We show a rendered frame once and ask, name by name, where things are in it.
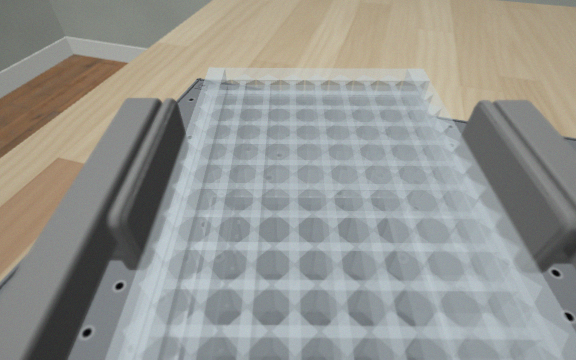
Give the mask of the clear well plate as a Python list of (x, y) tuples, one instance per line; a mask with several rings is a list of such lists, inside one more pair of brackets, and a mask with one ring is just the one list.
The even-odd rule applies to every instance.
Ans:
[(576, 360), (576, 332), (424, 69), (209, 67), (105, 360)]

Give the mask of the grey perforated base plate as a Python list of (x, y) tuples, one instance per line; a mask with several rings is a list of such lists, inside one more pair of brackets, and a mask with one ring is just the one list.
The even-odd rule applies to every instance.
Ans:
[[(197, 78), (176, 100), (185, 132), (204, 80)], [(0, 296), (24, 258), (0, 281)], [(136, 272), (127, 269), (122, 261), (109, 262), (68, 360), (105, 360)], [(553, 264), (542, 275), (576, 332), (575, 267)]]

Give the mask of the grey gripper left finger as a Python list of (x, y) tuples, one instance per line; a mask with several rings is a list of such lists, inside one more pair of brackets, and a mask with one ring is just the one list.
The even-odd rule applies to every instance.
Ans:
[(127, 98), (0, 296), (0, 360), (67, 360), (110, 261), (137, 270), (186, 135)]

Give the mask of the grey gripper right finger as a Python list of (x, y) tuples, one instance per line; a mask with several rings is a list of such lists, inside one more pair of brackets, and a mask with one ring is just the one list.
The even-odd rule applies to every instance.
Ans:
[(481, 100), (461, 135), (541, 273), (576, 269), (576, 151), (528, 100)]

